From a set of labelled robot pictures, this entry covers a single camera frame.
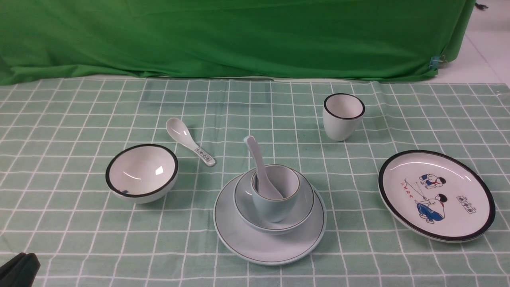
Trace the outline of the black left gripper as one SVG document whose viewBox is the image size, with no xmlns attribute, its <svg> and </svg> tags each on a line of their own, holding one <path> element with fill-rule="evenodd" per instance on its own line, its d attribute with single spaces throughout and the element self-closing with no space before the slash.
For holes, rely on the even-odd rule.
<svg viewBox="0 0 510 287">
<path fill-rule="evenodd" d="M 2 287 L 31 287 L 41 267 L 35 253 L 19 253 L 0 267 Z"/>
</svg>

